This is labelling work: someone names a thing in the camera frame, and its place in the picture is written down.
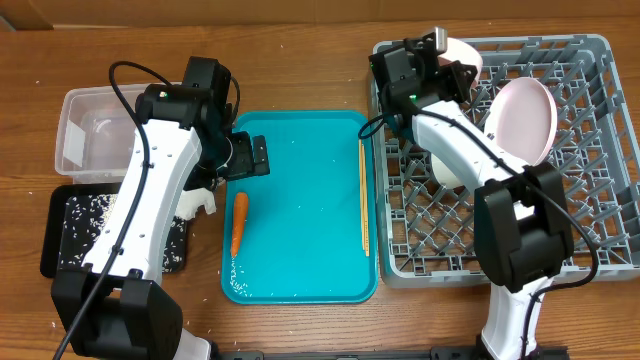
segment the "plastic container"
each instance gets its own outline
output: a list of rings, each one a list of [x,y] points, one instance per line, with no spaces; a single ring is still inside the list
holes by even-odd
[[[134,107],[148,84],[122,85]],[[133,149],[135,126],[111,86],[67,93],[60,113],[55,168],[74,183],[119,182]]]
[[[501,89],[519,77],[549,88],[557,131],[545,159],[563,174],[569,211],[597,246],[596,280],[640,275],[640,150],[611,47],[599,35],[461,39],[480,52],[483,70],[467,117],[480,129]],[[391,46],[379,43],[374,53]],[[379,113],[375,83],[370,115]],[[487,283],[475,258],[473,194],[438,184],[429,152],[389,129],[373,138],[382,279],[392,287]],[[557,281],[589,272],[591,259],[574,233],[575,253]]]

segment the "clear plastic container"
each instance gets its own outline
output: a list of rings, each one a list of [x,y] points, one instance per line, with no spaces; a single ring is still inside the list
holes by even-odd
[[[149,84],[122,85],[132,108]],[[67,93],[60,113],[55,168],[74,183],[124,179],[133,149],[135,126],[111,86]]]

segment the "wood grain surface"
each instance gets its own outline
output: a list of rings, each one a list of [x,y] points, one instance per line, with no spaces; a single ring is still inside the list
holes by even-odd
[[[638,17],[0,33],[0,358],[50,358],[64,333],[39,261],[49,197],[70,181],[54,170],[59,114],[69,90],[107,85],[109,65],[122,59],[179,81],[188,57],[199,55],[220,59],[237,77],[241,112],[366,114],[367,56],[374,44],[436,24],[454,37],[604,35],[640,129]],[[129,69],[117,78],[122,84],[150,80]],[[224,188],[216,194],[219,209],[224,195]],[[487,286],[397,290],[380,282],[360,305],[233,304],[218,275],[223,220],[223,212],[198,216],[186,269],[163,282],[182,307],[186,328],[222,350],[427,349],[472,344],[485,323]],[[553,293],[545,298],[538,340],[569,346],[573,359],[640,358],[639,297],[639,280]],[[74,358],[67,351],[65,358]]]

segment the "black tray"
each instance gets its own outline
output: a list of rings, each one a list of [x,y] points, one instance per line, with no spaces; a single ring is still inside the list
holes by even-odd
[[[55,277],[59,268],[80,268],[84,255],[100,236],[104,206],[117,194],[120,183],[62,185],[51,194],[40,273]],[[165,273],[184,268],[187,223],[174,218],[167,236],[163,266]]]

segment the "gray dish rack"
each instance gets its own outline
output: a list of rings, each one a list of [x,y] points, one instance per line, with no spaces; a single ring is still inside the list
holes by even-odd
[[[463,104],[482,129],[492,100],[510,80],[534,77],[553,94],[558,130],[548,161],[563,174],[570,212],[598,246],[596,280],[640,275],[640,150],[611,47],[599,35],[461,39],[484,65]],[[377,44],[374,53],[394,42]],[[371,81],[369,114],[379,114]],[[429,153],[393,136],[373,137],[382,278],[392,287],[487,283],[473,252],[473,194],[432,178]],[[589,271],[588,249],[574,231],[575,254],[558,281]]]

